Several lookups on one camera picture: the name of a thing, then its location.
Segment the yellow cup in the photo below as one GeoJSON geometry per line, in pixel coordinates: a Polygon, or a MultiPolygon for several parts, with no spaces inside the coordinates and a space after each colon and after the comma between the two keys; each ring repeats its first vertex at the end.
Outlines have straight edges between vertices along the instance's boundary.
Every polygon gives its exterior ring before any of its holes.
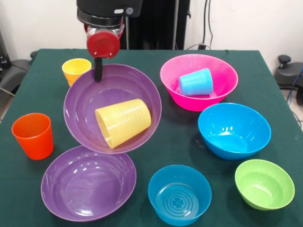
{"type": "Polygon", "coordinates": [[[69,86],[85,72],[91,69],[91,63],[89,60],[83,58],[74,58],[66,61],[62,65],[62,71],[67,79],[69,86]]]}
{"type": "Polygon", "coordinates": [[[113,149],[150,127],[151,114],[141,99],[99,108],[96,118],[108,146],[113,149]]]}

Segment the green bowl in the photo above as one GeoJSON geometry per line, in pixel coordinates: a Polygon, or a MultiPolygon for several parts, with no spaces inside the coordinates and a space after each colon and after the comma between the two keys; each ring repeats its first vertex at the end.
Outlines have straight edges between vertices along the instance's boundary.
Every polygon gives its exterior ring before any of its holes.
{"type": "Polygon", "coordinates": [[[272,162],[253,159],[243,162],[235,173],[242,198],[258,210],[276,210],[294,198],[294,183],[287,172],[272,162]]]}

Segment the table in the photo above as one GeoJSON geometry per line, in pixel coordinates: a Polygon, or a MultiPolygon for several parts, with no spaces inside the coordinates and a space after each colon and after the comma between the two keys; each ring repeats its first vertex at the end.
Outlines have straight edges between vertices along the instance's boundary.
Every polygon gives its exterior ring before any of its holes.
{"type": "Polygon", "coordinates": [[[171,164],[191,166],[208,179],[213,192],[209,209],[192,226],[303,226],[303,134],[274,78],[258,51],[120,51],[112,60],[138,68],[156,84],[162,98],[160,124],[151,139],[129,152],[137,169],[137,184],[130,199],[109,217],[89,223],[73,223],[51,214],[40,195],[40,183],[48,165],[61,153],[78,145],[63,119],[68,84],[61,65],[71,58],[88,58],[86,50],[40,50],[0,124],[0,223],[4,227],[165,227],[147,196],[148,182],[160,168],[171,164]],[[199,113],[178,107],[161,84],[162,64],[180,54],[203,53],[221,58],[238,72],[239,84],[223,102],[235,102],[260,112],[272,129],[270,143],[252,158],[272,161],[292,177],[296,195],[284,209],[258,211],[239,195],[234,172],[242,161],[226,161],[207,149],[197,127],[199,113]],[[11,135],[21,115],[41,112],[52,120],[55,149],[45,160],[27,158],[11,135]]]}

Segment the purple bowl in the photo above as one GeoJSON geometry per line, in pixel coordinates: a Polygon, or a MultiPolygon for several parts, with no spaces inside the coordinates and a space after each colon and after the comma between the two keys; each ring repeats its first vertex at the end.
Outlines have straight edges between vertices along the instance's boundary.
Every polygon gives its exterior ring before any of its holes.
{"type": "Polygon", "coordinates": [[[83,146],[101,153],[125,153],[145,143],[156,131],[162,111],[154,83],[141,71],[122,64],[103,66],[102,81],[94,81],[94,69],[79,77],[64,101],[64,119],[73,137],[83,146]],[[111,149],[98,126],[95,110],[132,99],[142,99],[151,113],[151,126],[111,149]]]}
{"type": "Polygon", "coordinates": [[[56,158],[41,182],[45,206],[69,221],[94,221],[120,208],[133,193],[136,169],[127,154],[79,146],[56,158]]]}

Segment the plastic bowl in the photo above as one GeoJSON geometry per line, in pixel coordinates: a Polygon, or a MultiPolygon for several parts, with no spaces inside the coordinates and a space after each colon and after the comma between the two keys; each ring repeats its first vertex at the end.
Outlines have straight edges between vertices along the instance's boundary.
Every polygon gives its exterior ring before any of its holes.
{"type": "Polygon", "coordinates": [[[270,126],[261,114],[235,103],[208,107],[200,114],[198,126],[208,148],[227,160],[256,154],[271,137],[270,126]]]}
{"type": "Polygon", "coordinates": [[[187,226],[199,219],[212,200],[207,179],[188,166],[167,166],[148,185],[148,197],[156,214],[173,226],[187,226]]]}
{"type": "Polygon", "coordinates": [[[242,198],[258,210],[276,210],[294,198],[294,183],[287,172],[272,162],[253,159],[238,166],[235,174],[242,198]]]}
{"type": "Polygon", "coordinates": [[[153,135],[160,121],[162,105],[156,86],[144,73],[127,65],[104,65],[101,82],[94,81],[94,73],[94,69],[84,73],[66,94],[63,114],[67,128],[81,145],[93,151],[120,154],[138,148],[153,135]],[[150,111],[150,127],[111,149],[99,128],[95,110],[137,98],[150,111]]]}
{"type": "Polygon", "coordinates": [[[168,60],[161,68],[160,77],[173,100],[182,108],[191,111],[203,111],[219,103],[238,85],[238,74],[230,64],[203,54],[185,54],[168,60]],[[206,68],[212,74],[213,93],[207,96],[182,95],[179,77],[206,68]]]}
{"type": "Polygon", "coordinates": [[[45,206],[69,221],[94,221],[120,208],[133,193],[136,169],[127,154],[106,155],[83,146],[53,161],[41,183],[45,206]]]}

